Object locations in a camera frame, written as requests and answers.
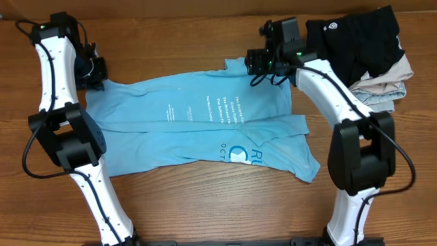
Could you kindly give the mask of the light blue printed t-shirt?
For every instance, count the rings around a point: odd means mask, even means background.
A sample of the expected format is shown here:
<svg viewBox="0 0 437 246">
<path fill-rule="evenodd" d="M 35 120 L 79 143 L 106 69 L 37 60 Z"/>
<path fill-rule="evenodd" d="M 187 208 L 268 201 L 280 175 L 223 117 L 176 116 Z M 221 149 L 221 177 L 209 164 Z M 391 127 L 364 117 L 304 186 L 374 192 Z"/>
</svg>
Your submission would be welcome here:
<svg viewBox="0 0 437 246">
<path fill-rule="evenodd" d="M 131 85 L 105 81 L 86 94 L 87 112 L 107 142 L 111 176 L 195 161 L 242 163 L 311 182 L 320 169 L 292 113 L 290 84 L 251 86 L 243 58 L 223 70 L 188 72 Z"/>
</svg>

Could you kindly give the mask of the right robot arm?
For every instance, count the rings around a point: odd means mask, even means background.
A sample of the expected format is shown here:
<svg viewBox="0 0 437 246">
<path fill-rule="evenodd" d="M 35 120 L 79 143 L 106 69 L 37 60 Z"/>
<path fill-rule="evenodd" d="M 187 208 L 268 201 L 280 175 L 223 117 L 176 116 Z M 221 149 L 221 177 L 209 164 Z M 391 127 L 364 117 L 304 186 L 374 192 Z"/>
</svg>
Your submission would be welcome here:
<svg viewBox="0 0 437 246">
<path fill-rule="evenodd" d="M 245 65 L 251 86 L 267 75 L 280 77 L 307 95 L 333 130 L 328 172 L 337 188 L 333 215 L 319 237 L 296 237 L 291 245 L 384 246 L 364 227 L 373 199 L 395 171 L 394 122 L 358 100 L 334 73 L 330 62 L 308 49 L 295 17 L 267 20 L 259 28 L 266 44 L 249 49 Z"/>
</svg>

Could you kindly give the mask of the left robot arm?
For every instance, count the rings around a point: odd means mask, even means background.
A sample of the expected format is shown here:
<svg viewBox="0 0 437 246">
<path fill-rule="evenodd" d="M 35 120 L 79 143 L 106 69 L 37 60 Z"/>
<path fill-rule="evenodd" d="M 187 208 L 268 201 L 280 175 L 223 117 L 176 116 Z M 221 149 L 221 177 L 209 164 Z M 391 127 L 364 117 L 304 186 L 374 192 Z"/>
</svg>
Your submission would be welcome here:
<svg viewBox="0 0 437 246">
<path fill-rule="evenodd" d="M 51 14 L 46 23 L 32 23 L 27 37 L 41 65 L 42 96 L 38 113 L 28 117 L 32 132 L 22 157 L 28 176 L 27 155 L 37 140 L 50 160 L 81 190 L 100 231 L 101 245 L 142 245 L 141 237 L 124 212 L 105 165 L 104 135 L 78 100 L 79 90 L 103 90 L 105 60 L 96 45 L 80 37 L 85 28 L 66 12 Z"/>
</svg>

